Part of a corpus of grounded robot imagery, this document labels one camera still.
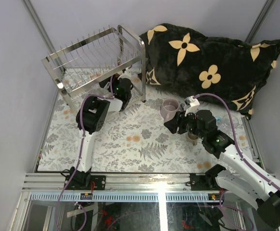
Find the pink ribbed ceramic mug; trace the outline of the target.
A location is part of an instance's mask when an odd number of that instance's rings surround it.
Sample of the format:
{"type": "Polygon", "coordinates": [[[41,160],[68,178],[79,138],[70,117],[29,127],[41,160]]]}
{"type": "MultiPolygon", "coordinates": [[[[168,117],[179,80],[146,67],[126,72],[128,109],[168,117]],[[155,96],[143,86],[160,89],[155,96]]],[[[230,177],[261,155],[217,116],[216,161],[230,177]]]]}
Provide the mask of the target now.
{"type": "Polygon", "coordinates": [[[160,114],[164,119],[164,123],[173,119],[179,109],[179,102],[173,98],[167,98],[163,101],[160,114]]]}

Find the blue textured square mug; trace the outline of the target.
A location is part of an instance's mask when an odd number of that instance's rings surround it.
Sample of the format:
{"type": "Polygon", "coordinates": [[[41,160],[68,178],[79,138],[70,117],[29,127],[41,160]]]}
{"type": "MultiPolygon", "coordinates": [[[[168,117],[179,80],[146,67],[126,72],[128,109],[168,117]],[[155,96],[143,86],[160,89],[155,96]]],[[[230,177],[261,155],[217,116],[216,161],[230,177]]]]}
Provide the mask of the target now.
{"type": "Polygon", "coordinates": [[[188,108],[188,106],[184,103],[181,103],[180,106],[179,106],[180,111],[185,111],[187,108],[188,108]]]}

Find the olive green ceramic mug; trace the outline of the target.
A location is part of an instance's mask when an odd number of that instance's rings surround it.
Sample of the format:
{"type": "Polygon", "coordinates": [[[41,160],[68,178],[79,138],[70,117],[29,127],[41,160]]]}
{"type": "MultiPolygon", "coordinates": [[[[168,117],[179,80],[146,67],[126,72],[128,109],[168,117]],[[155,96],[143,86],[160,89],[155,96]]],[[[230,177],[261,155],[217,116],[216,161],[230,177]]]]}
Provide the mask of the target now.
{"type": "Polygon", "coordinates": [[[189,132],[189,133],[187,134],[187,138],[188,138],[188,141],[189,141],[190,143],[193,144],[193,146],[196,146],[196,145],[197,145],[198,139],[199,139],[198,136],[193,135],[193,134],[191,134],[191,133],[189,132]]]}

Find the steel two-tier dish rack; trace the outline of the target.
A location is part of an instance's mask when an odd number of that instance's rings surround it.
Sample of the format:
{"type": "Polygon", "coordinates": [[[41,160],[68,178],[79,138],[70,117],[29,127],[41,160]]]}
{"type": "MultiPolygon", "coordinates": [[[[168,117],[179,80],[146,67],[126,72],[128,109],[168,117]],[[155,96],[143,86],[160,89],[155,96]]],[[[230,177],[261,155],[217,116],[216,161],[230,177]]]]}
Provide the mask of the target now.
{"type": "Polygon", "coordinates": [[[131,67],[141,69],[134,90],[146,100],[145,43],[128,25],[107,27],[54,51],[42,63],[73,114],[98,83],[131,67]]]}

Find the light blue ceramic mug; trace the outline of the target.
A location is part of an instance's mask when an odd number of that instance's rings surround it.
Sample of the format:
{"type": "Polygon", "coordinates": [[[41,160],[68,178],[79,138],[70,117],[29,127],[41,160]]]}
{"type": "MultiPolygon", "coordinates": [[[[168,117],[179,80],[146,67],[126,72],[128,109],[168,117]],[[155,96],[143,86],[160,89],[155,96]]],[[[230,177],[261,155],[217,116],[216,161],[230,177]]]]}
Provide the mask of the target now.
{"type": "Polygon", "coordinates": [[[217,122],[221,121],[221,117],[219,117],[219,116],[216,116],[215,119],[216,119],[217,122]]]}

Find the clear faceted drinking glass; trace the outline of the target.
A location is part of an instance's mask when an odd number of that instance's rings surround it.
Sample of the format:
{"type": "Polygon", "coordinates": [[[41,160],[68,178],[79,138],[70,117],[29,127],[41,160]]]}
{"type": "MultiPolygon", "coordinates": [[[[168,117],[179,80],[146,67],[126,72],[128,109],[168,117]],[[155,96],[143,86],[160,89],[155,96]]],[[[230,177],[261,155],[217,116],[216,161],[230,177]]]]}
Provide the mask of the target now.
{"type": "MultiPolygon", "coordinates": [[[[236,128],[239,125],[239,119],[238,119],[238,117],[236,117],[234,115],[231,115],[231,118],[232,118],[233,126],[234,126],[234,128],[236,128]]],[[[228,114],[225,114],[221,118],[221,127],[222,128],[231,128],[230,117],[228,114]]]]}

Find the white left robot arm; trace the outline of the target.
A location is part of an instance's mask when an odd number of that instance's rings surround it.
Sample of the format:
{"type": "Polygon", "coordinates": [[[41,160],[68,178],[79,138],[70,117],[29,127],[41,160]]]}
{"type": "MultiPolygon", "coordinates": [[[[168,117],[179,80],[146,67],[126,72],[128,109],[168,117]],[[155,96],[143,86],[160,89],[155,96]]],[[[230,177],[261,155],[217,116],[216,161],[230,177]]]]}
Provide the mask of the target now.
{"type": "Polygon", "coordinates": [[[66,188],[69,190],[86,190],[94,183],[91,179],[92,152],[96,135],[102,129],[108,113],[125,110],[131,99],[133,84],[128,78],[110,77],[103,85],[108,85],[110,97],[89,94],[83,100],[76,115],[79,128],[78,161],[71,167],[65,177],[66,188]]]}

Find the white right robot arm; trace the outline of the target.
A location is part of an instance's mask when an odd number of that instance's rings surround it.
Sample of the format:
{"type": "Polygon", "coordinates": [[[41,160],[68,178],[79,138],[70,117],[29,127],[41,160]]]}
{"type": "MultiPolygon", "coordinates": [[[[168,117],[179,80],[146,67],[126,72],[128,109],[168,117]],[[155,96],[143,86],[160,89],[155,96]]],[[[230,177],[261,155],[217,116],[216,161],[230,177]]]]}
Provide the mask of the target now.
{"type": "Polygon", "coordinates": [[[246,156],[229,135],[219,130],[209,110],[189,114],[176,112],[164,126],[173,134],[189,132],[202,139],[207,152],[238,173],[235,177],[218,165],[213,168],[214,173],[205,178],[209,189],[220,187],[229,190],[256,209],[268,226],[274,229],[280,227],[280,180],[246,156]]]}

